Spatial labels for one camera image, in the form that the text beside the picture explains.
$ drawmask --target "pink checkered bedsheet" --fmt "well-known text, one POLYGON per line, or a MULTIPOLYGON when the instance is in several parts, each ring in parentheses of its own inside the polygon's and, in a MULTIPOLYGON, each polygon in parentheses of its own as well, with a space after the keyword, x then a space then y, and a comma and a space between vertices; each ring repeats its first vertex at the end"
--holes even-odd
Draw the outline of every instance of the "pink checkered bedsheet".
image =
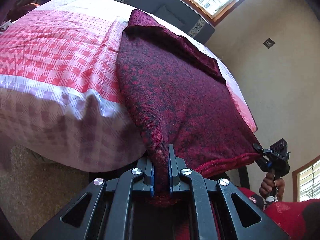
MULTIPOLYGON (((0 131, 48 159, 84 171, 110 171, 141 157, 145 147, 115 75, 122 31, 133 9, 112 0, 53 0, 4 32, 0 131)), ((218 64, 238 111, 256 131, 238 85, 218 64)))

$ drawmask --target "beige wall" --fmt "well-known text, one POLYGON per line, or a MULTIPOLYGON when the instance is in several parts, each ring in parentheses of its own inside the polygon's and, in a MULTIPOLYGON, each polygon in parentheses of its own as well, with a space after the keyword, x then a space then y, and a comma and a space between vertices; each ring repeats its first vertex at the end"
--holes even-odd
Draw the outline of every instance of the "beige wall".
MULTIPOLYGON (((320 23, 304 0, 246 0, 206 46, 237 80, 263 147, 285 138, 291 171, 320 154, 320 23), (270 49, 267 38, 276 43, 270 49)), ((265 174, 255 163, 248 172, 257 192, 265 174)), ((284 180, 292 201, 292 174, 284 180)))

